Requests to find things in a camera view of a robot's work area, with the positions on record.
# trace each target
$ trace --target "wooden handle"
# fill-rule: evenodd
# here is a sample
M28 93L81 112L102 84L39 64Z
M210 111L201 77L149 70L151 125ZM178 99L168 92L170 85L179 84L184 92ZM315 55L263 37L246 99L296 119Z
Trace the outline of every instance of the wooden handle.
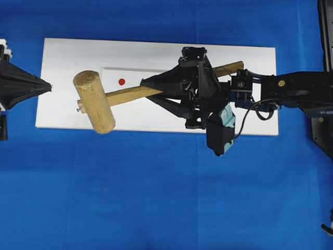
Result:
M73 83L94 130L100 134L110 132L116 121L105 97L98 72L87 70L78 73Z
M160 94L162 91L154 90L149 87L145 86L138 86L138 87L129 87L123 90L117 90L113 92L106 93L106 99L109 103L109 106L115 106L122 103L127 103L142 97L147 97L151 95ZM78 105L84 106L82 100L78 100ZM80 109L81 113L86 113L85 107Z
M238 69L244 69L244 63L242 61L234 62L219 67L213 68L216 71L217 77L223 77L228 74L236 73ZM122 103L127 103L142 97L160 94L162 91L154 90L145 86L130 87L128 89L118 90L106 93L106 99L109 106L115 106ZM81 113L86 113L86 109L83 105L82 100L78 100L78 106Z
M238 69L244 69L244 63L242 61L237 61L232 64L215 67L213 69L215 70L217 77L223 77L228 74L236 73Z

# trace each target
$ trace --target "blue table surface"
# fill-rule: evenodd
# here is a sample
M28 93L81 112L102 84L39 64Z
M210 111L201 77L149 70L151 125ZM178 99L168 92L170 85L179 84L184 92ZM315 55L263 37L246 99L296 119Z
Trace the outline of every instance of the blue table surface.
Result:
M0 4L11 62L37 76L48 37L268 46L278 74L323 69L315 0ZM333 247L332 162L298 109L216 157L204 134L37 129L36 105L7 112L0 249Z

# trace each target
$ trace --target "black plastic part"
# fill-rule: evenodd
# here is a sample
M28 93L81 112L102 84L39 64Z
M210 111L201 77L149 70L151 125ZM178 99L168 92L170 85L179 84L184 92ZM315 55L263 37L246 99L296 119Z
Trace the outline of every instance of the black plastic part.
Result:
M5 115L0 115L0 141L7 140L7 118Z
M318 0L319 24L324 52L324 70L333 70L333 1ZM312 118L312 140L333 159L333 117Z
M51 91L51 85L15 65L0 60L0 103L13 108L18 102Z
M188 129L205 129L209 115L223 110L230 100L230 84L218 81L206 52L204 47L184 47L176 67L142 79L140 83L163 91L148 99L185 118ZM170 99L181 100L181 103Z
M224 145L235 139L235 124L233 128L223 126L221 116L213 113L207 119L206 136L207 146L221 156L225 153Z
M333 114L333 72L294 72L261 79L261 100L279 99L275 103L300 108L308 117Z
M153 103L160 105L162 108L166 109L167 111L171 112L177 117L190 119L193 116L193 110L182 106L181 104L174 102L169 99L165 99L158 95L153 95L147 97Z

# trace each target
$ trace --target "white board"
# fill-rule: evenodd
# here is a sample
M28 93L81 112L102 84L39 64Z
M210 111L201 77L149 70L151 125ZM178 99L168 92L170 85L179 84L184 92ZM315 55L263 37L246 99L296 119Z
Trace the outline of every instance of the white board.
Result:
M276 74L275 49L204 44L171 44L102 40L45 39L41 78L52 84L52 92L39 96L36 127L92 129L87 114L76 111L79 98L72 83L83 70L100 73L106 92L138 86L142 78L172 69L184 46L204 46L213 67L242 60L245 67L259 74ZM125 79L120 85L119 79ZM220 78L227 81L230 77ZM253 96L260 99L260 85ZM236 132L245 114L234 108ZM178 118L146 98L112 107L117 130L205 133L187 130L185 119ZM277 112L261 121L250 112L243 134L278 135Z

